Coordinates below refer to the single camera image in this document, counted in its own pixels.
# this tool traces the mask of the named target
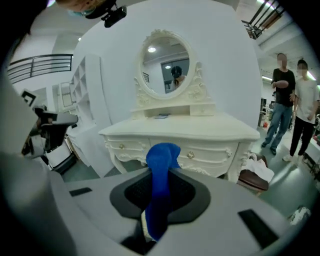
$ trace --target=floor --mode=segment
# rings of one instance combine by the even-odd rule
[[[271,154],[269,146],[261,149],[260,145],[267,135],[267,129],[258,128],[260,139],[252,147],[252,151],[264,155],[268,167],[274,171],[274,177],[269,184],[269,190],[261,194],[260,198],[276,208],[284,216],[291,215],[299,206],[309,209],[313,207],[319,192],[316,189],[316,182],[304,163],[295,166],[287,163],[282,158],[288,154],[291,145],[292,133],[287,132],[277,148],[277,155]],[[123,163],[128,172],[143,168],[140,162],[132,160]],[[120,172],[114,167],[106,177],[118,175]],[[91,168],[78,161],[62,178],[65,182],[74,182],[90,179],[99,179],[99,176]]]

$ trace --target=ornate mirror frame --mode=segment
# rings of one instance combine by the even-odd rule
[[[146,51],[150,44],[158,38],[169,37],[177,40],[187,51],[189,55],[189,70],[183,83],[167,94],[159,94],[150,89],[145,82],[142,73],[142,65]],[[143,42],[142,48],[136,59],[137,74],[134,78],[136,88],[136,108],[132,111],[213,104],[207,93],[207,88],[202,80],[201,64],[197,61],[196,54],[190,44],[179,34],[165,29],[155,29],[151,35],[147,36]]]

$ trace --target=white cloth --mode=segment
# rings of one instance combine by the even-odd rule
[[[299,98],[296,116],[301,120],[314,124],[316,117],[308,120],[314,107],[314,102],[319,101],[319,89],[316,81],[299,79],[295,85],[295,95]]]
[[[257,156],[255,154],[251,154],[251,157],[253,157],[254,159],[247,159],[244,165],[241,166],[241,171],[249,170],[258,175],[261,179],[270,183],[275,173],[271,169],[266,167],[266,164],[262,159],[257,161]]]

